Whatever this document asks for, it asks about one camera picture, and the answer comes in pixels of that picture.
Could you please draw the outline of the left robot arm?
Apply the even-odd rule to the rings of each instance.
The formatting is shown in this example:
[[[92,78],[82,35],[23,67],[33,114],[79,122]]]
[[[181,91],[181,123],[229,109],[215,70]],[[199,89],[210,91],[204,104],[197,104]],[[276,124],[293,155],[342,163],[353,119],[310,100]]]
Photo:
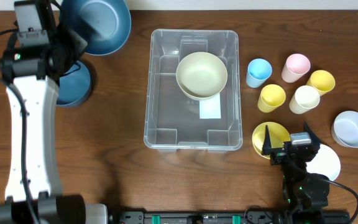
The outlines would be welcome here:
[[[0,58],[11,109],[11,166],[0,223],[101,223],[107,206],[63,195],[55,152],[60,78],[86,41],[53,15],[55,1],[16,1],[16,28]]]

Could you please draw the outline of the cream white cup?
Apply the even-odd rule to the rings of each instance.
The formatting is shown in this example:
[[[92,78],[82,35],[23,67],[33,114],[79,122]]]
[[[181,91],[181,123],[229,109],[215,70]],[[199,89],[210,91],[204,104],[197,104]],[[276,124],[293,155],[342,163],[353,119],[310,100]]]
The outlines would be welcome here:
[[[303,114],[317,107],[320,102],[318,91],[309,85],[300,86],[289,103],[290,110],[295,114]]]

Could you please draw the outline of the dark blue bowl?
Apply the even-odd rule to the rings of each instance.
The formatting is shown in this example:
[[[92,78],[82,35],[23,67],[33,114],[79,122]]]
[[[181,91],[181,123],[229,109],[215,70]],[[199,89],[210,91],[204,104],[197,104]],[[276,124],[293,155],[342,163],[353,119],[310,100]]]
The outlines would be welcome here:
[[[61,7],[61,20],[87,41],[87,54],[112,54],[129,38],[132,22],[125,0],[64,0]]]
[[[83,104],[90,95],[92,87],[91,74],[82,62],[77,61],[60,77],[60,89],[57,106],[76,107]]]

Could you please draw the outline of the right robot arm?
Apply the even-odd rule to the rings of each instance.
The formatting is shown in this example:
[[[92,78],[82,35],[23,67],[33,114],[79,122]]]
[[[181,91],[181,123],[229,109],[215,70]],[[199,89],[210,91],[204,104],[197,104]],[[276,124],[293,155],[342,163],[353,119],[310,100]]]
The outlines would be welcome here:
[[[306,170],[321,146],[321,140],[303,124],[303,132],[290,136],[282,147],[272,147],[269,127],[265,126],[265,139],[262,155],[270,157],[270,164],[280,165],[283,171],[283,191],[289,200],[286,215],[301,212],[314,212],[328,205],[329,185],[324,183],[328,178],[320,174],[310,174]]]

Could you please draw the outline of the cream green bowl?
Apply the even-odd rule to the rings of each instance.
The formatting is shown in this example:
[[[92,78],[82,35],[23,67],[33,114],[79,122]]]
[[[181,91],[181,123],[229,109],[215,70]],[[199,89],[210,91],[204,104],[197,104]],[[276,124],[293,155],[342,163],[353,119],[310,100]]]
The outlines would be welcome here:
[[[175,75],[181,91],[197,101],[208,100],[219,94],[228,79],[223,61],[208,52],[194,52],[184,57]]]

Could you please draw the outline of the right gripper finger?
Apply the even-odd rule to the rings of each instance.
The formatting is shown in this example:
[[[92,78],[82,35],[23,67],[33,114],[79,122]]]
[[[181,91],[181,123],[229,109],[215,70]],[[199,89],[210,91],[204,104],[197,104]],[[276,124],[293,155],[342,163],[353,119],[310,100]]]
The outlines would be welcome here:
[[[272,153],[272,145],[270,140],[270,132],[269,132],[269,126],[265,126],[265,138],[264,143],[262,146],[262,152],[261,155],[263,156],[269,156]]]
[[[308,123],[305,121],[303,124],[303,129],[306,133],[309,134],[309,137],[311,139],[311,145],[313,148],[313,152],[318,152],[321,145],[321,140],[315,133],[311,130],[311,128],[308,126]]]

